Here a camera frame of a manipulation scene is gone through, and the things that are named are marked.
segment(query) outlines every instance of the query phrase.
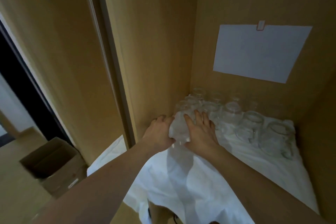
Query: wooden cabinet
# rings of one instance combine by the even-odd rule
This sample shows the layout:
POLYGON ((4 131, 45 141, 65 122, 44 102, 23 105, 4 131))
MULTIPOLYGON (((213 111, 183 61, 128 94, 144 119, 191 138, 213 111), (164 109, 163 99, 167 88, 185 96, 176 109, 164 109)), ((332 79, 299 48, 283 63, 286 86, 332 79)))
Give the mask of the wooden cabinet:
POLYGON ((299 143, 321 212, 336 220, 334 199, 327 196, 335 192, 328 185, 335 176, 328 172, 336 160, 329 147, 313 150, 318 137, 334 149, 336 133, 328 127, 320 134, 313 127, 333 110, 320 114, 318 105, 336 106, 319 97, 332 94, 327 83, 336 65, 336 0, 0 1, 2 19, 89 164, 121 134, 129 146, 140 140, 153 118, 171 115, 196 86, 226 95, 239 91, 262 103, 266 115, 278 103, 278 118, 302 128, 299 143), (313 26, 285 84, 212 69, 219 26, 259 20, 313 26))

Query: open cardboard box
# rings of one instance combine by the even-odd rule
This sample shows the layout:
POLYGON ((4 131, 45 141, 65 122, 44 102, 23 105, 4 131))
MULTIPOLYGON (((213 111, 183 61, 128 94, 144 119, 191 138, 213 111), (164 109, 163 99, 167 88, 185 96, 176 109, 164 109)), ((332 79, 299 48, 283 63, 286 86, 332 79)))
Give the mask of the open cardboard box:
POLYGON ((55 198, 86 177, 80 153, 60 138, 53 138, 20 160, 25 169, 55 198))

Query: white sheet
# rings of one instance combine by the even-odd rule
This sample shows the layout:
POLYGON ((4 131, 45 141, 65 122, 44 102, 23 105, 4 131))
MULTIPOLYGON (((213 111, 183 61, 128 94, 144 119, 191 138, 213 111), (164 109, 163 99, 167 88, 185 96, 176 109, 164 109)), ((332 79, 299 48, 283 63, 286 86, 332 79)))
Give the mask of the white sheet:
MULTIPOLYGON (((224 137, 217 135, 221 145, 319 212, 296 146, 293 146, 294 160, 273 158, 229 134, 224 137)), ((124 140, 120 137, 89 167, 88 175, 125 151, 124 140)), ((150 158, 124 198, 127 205, 139 212, 143 224, 151 223, 147 200, 169 208, 183 223, 254 223, 233 190, 211 164, 179 145, 150 158)))

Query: right hand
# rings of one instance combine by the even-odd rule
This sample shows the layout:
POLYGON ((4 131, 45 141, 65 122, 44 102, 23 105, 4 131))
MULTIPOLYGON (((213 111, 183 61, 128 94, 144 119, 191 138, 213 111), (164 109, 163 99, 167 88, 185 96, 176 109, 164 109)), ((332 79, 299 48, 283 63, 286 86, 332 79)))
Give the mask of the right hand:
POLYGON ((219 146, 215 134, 215 124, 209 120, 208 114, 205 112, 200 114, 198 110, 195 110, 195 116, 196 124, 187 114, 184 115, 190 134, 190 142, 186 142, 184 146, 204 158, 219 146))

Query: paper sheet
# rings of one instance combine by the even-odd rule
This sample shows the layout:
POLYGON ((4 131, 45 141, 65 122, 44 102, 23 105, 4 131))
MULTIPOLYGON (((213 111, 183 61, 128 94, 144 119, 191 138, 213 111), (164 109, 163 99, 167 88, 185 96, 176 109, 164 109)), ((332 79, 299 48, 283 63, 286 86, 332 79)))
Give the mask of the paper sheet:
POLYGON ((213 70, 286 83, 311 26, 221 25, 213 70))

